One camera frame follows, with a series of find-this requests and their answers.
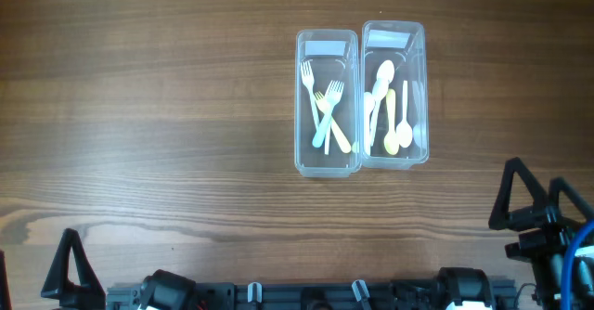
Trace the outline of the white spoon bowl down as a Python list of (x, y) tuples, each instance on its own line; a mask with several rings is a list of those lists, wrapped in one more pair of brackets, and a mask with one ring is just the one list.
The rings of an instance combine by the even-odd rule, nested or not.
[(396, 126), (396, 135), (398, 142), (402, 148), (408, 148), (412, 143), (413, 130), (407, 121), (407, 108), (408, 108), (408, 82), (403, 81), (402, 84), (402, 119)]

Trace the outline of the yellow plastic spoon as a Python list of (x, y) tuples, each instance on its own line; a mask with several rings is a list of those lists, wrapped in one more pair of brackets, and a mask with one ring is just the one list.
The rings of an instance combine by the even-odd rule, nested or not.
[(400, 144), (395, 131), (395, 109), (396, 109), (396, 93), (393, 89), (389, 89), (385, 97), (386, 112), (388, 120), (388, 130), (383, 139), (385, 151), (389, 155), (396, 155), (398, 153)]

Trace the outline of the white spoon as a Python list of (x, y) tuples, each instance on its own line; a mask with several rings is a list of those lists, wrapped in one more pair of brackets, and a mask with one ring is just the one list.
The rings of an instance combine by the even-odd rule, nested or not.
[(370, 117), (372, 111), (375, 108), (375, 98), (370, 92), (364, 93), (364, 128), (363, 128), (363, 138), (364, 138), (364, 151), (367, 155), (370, 155)]
[(394, 72), (395, 72), (394, 64), (390, 60), (384, 60), (383, 63), (378, 68), (378, 71), (376, 74), (376, 80), (377, 79), (387, 79), (388, 83), (390, 84), (390, 82), (394, 78)]
[(389, 83), (387, 79), (377, 79), (375, 84), (373, 85), (372, 95), (374, 97), (374, 108), (371, 113), (370, 118), (370, 126), (369, 126), (369, 138), (370, 138), (370, 145), (374, 145), (375, 141), (375, 134), (377, 130), (377, 120), (379, 109), (381, 106), (381, 101), (387, 95), (389, 89)]

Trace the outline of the clear plastic container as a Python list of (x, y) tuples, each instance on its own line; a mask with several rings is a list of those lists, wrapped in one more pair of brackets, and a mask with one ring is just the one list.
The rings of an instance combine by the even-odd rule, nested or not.
[(358, 60), (353, 31), (297, 34), (294, 162), (304, 177), (347, 177), (361, 167)]
[(382, 169), (422, 164), (430, 156), (424, 28), (414, 21), (371, 20), (362, 36), (362, 164)]

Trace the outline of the white long plastic fork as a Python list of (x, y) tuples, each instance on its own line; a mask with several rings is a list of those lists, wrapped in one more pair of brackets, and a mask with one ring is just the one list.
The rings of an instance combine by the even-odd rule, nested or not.
[(331, 120), (329, 121), (329, 125), (327, 128), (325, 141), (324, 141), (324, 153), (325, 155), (329, 155), (329, 144), (330, 144), (330, 136), (331, 136)]

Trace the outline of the light blue plastic fork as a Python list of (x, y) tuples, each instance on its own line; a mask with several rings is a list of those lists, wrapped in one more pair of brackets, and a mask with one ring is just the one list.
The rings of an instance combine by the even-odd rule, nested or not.
[(330, 125), (332, 112), (342, 98), (343, 89), (344, 83), (342, 81), (331, 81), (329, 87), (327, 88), (325, 99), (328, 102), (329, 107), (324, 113), (324, 117), (316, 130), (315, 136), (313, 137), (312, 145), (315, 148), (320, 148), (324, 143), (325, 136)]

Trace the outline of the cream yellow plastic fork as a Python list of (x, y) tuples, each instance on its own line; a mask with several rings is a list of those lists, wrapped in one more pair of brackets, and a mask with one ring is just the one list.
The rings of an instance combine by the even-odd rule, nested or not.
[[(321, 92), (315, 92), (314, 95), (318, 109), (326, 114), (329, 111), (329, 102), (326, 100), (326, 97)], [(334, 120), (331, 120), (330, 124), (331, 132), (334, 134), (341, 152), (345, 154), (350, 153), (352, 150), (352, 145), (349, 143), (341, 127)]]

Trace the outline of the small white plastic fork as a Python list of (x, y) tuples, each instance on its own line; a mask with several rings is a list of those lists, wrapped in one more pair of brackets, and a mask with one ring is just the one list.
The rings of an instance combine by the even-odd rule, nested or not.
[(312, 116), (315, 124), (315, 128), (319, 126), (319, 115), (318, 110), (316, 108), (316, 99), (314, 95), (314, 84), (315, 84), (315, 77), (313, 74), (313, 70), (311, 67), (311, 61), (306, 60), (302, 61), (300, 64), (301, 70), (301, 79), (302, 83), (308, 91), (309, 99), (310, 99), (310, 106), (312, 111)]

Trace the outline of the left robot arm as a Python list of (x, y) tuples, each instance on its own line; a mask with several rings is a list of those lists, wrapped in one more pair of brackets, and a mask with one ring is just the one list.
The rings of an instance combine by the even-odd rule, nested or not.
[(140, 285), (115, 288), (109, 295), (87, 259), (79, 233), (67, 228), (40, 296), (58, 301), (61, 309), (189, 309), (195, 287), (188, 278), (157, 270)]

